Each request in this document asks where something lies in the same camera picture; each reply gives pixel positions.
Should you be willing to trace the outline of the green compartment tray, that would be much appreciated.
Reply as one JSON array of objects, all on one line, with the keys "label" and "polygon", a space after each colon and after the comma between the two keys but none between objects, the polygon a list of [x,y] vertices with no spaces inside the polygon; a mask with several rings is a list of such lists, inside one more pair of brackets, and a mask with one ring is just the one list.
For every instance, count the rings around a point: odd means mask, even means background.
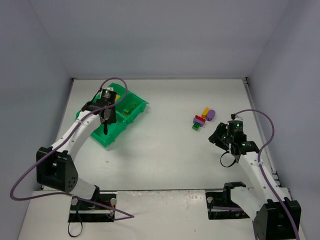
[{"label": "green compartment tray", "polygon": [[[123,115],[123,110],[128,108],[132,103],[137,103],[139,106],[133,110],[129,116],[125,117]],[[108,125],[108,134],[104,135],[104,126],[101,125],[91,134],[91,137],[103,147],[108,147],[116,140],[118,135],[120,135],[129,124],[133,123],[135,118],[145,110],[147,104],[147,101],[128,90],[124,100],[115,106],[116,123]]]}]

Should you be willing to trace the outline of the purple curved lego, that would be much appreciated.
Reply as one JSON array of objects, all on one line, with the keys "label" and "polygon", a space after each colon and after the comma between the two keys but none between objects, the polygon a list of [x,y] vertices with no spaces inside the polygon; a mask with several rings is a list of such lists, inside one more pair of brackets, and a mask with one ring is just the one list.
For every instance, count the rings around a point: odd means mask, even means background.
[{"label": "purple curved lego", "polygon": [[194,118],[194,119],[193,119],[193,123],[194,123],[194,124],[197,123],[197,124],[199,124],[201,127],[205,124],[203,121],[201,121],[201,120],[199,120],[199,119],[197,119],[197,118]]}]

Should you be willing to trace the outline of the red long lego brick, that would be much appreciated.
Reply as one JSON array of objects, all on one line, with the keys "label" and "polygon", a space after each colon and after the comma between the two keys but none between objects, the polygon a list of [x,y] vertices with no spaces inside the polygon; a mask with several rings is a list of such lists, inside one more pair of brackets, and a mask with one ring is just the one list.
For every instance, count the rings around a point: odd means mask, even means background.
[{"label": "red long lego brick", "polygon": [[206,122],[206,119],[203,118],[203,117],[200,117],[199,115],[196,115],[195,118],[196,118],[197,120],[200,120],[200,121],[204,122],[204,123]]}]

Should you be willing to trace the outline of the purple oval lego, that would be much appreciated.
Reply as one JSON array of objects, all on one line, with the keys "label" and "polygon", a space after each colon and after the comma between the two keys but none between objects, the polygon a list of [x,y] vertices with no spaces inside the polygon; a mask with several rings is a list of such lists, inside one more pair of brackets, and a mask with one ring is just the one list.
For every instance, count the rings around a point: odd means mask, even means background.
[{"label": "purple oval lego", "polygon": [[215,117],[215,115],[216,115],[216,111],[213,110],[213,109],[210,109],[210,110],[208,111],[208,113],[206,114],[205,119],[210,122],[210,121],[213,120],[213,118]]}]

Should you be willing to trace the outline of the yellow curved lego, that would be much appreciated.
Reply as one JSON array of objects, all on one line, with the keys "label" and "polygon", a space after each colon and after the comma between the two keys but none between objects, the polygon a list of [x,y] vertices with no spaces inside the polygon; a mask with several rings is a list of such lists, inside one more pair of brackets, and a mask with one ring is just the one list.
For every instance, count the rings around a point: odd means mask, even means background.
[{"label": "yellow curved lego", "polygon": [[207,117],[207,114],[208,114],[209,110],[210,109],[208,107],[206,107],[204,109],[204,111],[202,112],[201,117],[205,119]]}]

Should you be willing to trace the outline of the lime half round lego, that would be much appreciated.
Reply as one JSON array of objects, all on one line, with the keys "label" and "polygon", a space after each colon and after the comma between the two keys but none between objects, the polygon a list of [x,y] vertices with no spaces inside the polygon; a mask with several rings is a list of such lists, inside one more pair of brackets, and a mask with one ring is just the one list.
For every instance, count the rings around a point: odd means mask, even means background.
[{"label": "lime half round lego", "polygon": [[124,108],[122,114],[127,117],[131,114],[132,110],[130,108]]}]

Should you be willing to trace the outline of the green lego brick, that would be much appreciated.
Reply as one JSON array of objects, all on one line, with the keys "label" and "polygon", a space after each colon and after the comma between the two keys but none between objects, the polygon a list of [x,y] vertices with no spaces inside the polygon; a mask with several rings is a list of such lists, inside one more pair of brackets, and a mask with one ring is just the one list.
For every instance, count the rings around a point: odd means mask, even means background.
[{"label": "green lego brick", "polygon": [[131,112],[131,111],[135,110],[138,106],[139,106],[138,103],[132,103],[132,104],[130,104],[130,105],[128,106],[128,109],[129,109],[129,111]]}]

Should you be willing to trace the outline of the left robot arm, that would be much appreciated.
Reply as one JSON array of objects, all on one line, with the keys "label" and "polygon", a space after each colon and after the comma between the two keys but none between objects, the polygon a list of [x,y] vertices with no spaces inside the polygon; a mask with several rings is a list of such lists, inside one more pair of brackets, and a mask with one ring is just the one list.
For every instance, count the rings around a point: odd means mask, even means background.
[{"label": "left robot arm", "polygon": [[100,126],[108,134],[108,126],[117,122],[114,105],[117,93],[113,87],[103,88],[96,101],[88,101],[67,132],[50,147],[41,147],[36,153],[36,180],[39,184],[99,202],[100,188],[79,177],[75,158],[90,135]]}]

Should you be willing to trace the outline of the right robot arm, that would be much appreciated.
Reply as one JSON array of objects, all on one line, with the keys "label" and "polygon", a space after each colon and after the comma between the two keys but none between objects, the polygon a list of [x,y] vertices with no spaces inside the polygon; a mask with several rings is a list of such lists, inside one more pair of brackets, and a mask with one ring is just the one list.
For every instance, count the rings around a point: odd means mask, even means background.
[{"label": "right robot arm", "polygon": [[248,141],[241,120],[220,123],[209,142],[231,154],[249,178],[255,193],[239,182],[228,182],[223,187],[226,204],[235,204],[253,224],[258,240],[298,240],[301,206],[291,200],[279,187],[271,172],[261,160],[261,150],[254,141]]}]

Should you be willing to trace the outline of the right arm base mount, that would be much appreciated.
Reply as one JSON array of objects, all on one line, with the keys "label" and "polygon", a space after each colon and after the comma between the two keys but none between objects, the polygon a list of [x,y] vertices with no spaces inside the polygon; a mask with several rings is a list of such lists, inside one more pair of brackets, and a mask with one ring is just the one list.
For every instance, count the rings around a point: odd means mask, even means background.
[{"label": "right arm base mount", "polygon": [[222,190],[206,191],[206,206],[209,220],[241,220],[250,217],[235,203],[227,202]]}]

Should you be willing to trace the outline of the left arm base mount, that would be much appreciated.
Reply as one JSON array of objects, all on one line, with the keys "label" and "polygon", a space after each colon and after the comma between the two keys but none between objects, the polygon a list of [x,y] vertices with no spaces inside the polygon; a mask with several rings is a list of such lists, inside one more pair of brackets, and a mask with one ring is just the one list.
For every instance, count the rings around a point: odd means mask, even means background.
[{"label": "left arm base mount", "polygon": [[78,200],[75,197],[71,199],[68,222],[69,223],[112,223],[114,222],[114,211]]}]

